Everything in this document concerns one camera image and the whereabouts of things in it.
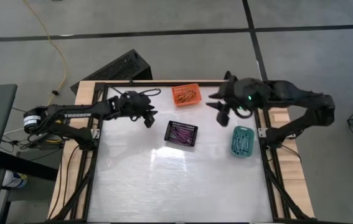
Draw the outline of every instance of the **concrete floor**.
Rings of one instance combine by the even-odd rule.
[[[353,0],[248,1],[256,27],[353,24]],[[52,35],[183,29],[247,28],[239,0],[31,0]],[[44,35],[21,0],[0,0],[0,37]],[[269,79],[283,79],[305,90],[333,96],[336,122],[310,128],[297,140],[315,216],[353,222],[353,136],[346,119],[353,113],[353,29],[267,32],[258,40]],[[54,103],[73,103],[69,86],[130,49],[151,65],[156,80],[218,79],[230,70],[239,78],[259,78],[250,35],[194,34],[57,40],[68,64],[68,78]],[[0,42],[0,84],[19,86],[15,107],[45,105],[62,79],[62,64],[47,41]],[[302,110],[291,108],[291,116]],[[22,126],[13,111],[7,130]],[[21,138],[22,133],[12,137]],[[23,209],[45,217],[47,203],[14,205],[9,223]]]

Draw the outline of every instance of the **orange basket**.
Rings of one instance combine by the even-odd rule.
[[[176,106],[193,105],[201,101],[199,85],[196,83],[172,87],[172,94]]]

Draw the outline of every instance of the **teal basket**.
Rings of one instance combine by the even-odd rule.
[[[232,148],[230,152],[238,157],[250,157],[253,148],[254,133],[250,128],[237,126],[233,131]]]

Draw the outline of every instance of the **wooden board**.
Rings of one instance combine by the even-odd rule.
[[[117,81],[83,81],[80,82],[80,86],[78,89],[77,97],[75,99],[75,104],[76,105],[88,105],[92,103],[93,99],[93,93],[94,93],[94,87],[96,82],[107,82],[107,83],[128,83],[128,81],[124,80],[117,80]],[[197,82],[223,82],[223,80],[161,80],[161,81],[153,81],[153,80],[139,80],[139,81],[134,81],[135,83],[174,83],[174,82],[191,82],[191,83],[197,83]],[[261,118],[261,124],[263,127],[265,127],[265,120],[263,119],[263,112],[260,111],[260,118]],[[270,120],[271,124],[273,127],[280,127],[286,123],[289,122],[289,116],[288,116],[288,111],[287,109],[284,108],[273,108],[270,110]],[[81,127],[86,127],[88,124],[88,119],[86,118],[76,118],[72,119],[70,122],[70,125],[76,128],[81,128]],[[61,183],[61,190],[60,190],[60,197],[57,202],[57,206],[55,207],[55,210],[53,212],[52,217],[54,217],[58,212],[61,210],[62,205],[63,205],[63,198],[64,198],[64,192],[65,192],[65,175],[67,172],[67,163],[70,159],[71,153],[74,150],[75,146],[77,143],[74,140],[67,141],[65,143],[64,147],[64,152],[63,152],[63,158],[62,158],[62,168],[59,170],[62,173],[62,183]],[[295,141],[292,140],[287,140],[284,142],[284,145],[287,147],[292,148],[295,151],[298,151]],[[302,211],[307,214],[310,217],[313,217],[313,210],[311,206],[311,201],[309,198],[308,194],[308,189],[306,187],[306,182],[305,178],[303,175],[303,170],[301,167],[301,164],[299,162],[299,159],[292,153],[283,150],[283,149],[278,149],[278,157],[280,160],[280,167],[282,171],[282,176],[284,180],[284,185],[286,191],[290,194],[291,198],[295,201],[295,203],[302,209]],[[77,175],[78,175],[78,169],[80,166],[80,160],[82,157],[82,151],[81,150],[76,150],[75,153],[73,154],[72,160],[70,161],[70,167],[69,167],[69,172],[68,172],[68,184],[67,184],[67,194],[65,197],[65,201],[69,199],[69,197],[72,195],[73,191],[75,190],[75,185],[77,182]],[[89,167],[90,160],[87,159],[87,163],[85,165],[85,171]],[[57,200],[57,195],[59,192],[59,187],[60,187],[60,182],[59,182],[59,177],[60,175],[57,176],[57,181],[56,185],[54,188],[54,193],[52,197],[52,201],[50,204],[50,209],[49,213],[53,210],[53,207],[55,206],[56,200]],[[275,191],[275,197],[276,197],[276,204],[277,204],[277,210],[278,210],[278,215],[279,217],[283,217],[283,209],[281,206],[281,199],[280,195],[278,194],[277,190],[274,189]],[[80,200],[78,202],[78,210],[77,210],[77,216],[76,218],[82,218],[82,211],[83,211],[83,204],[85,201],[85,195],[86,195],[86,189],[82,192],[80,196]]]

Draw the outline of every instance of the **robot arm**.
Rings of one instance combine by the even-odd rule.
[[[299,135],[310,126],[329,126],[334,122],[335,106],[331,96],[300,90],[287,81],[263,82],[254,78],[237,80],[235,76],[230,75],[229,81],[220,86],[218,93],[209,97],[226,102],[207,103],[208,106],[219,110],[217,121],[222,126],[228,124],[230,110],[239,118],[248,118],[253,110],[257,109],[289,106],[307,108],[302,117],[280,128],[266,130],[266,143],[270,147],[280,147],[287,136]],[[238,108],[250,114],[241,115]]]
[[[82,150],[94,150],[97,148],[92,132],[88,128],[73,128],[65,124],[57,123],[63,118],[96,118],[111,120],[120,117],[130,117],[136,121],[144,118],[144,124],[150,128],[154,123],[151,100],[143,93],[127,91],[120,97],[114,96],[106,101],[96,102],[92,105],[49,105],[39,106],[24,113],[24,131],[29,134],[50,133],[60,137],[72,138],[78,142]]]

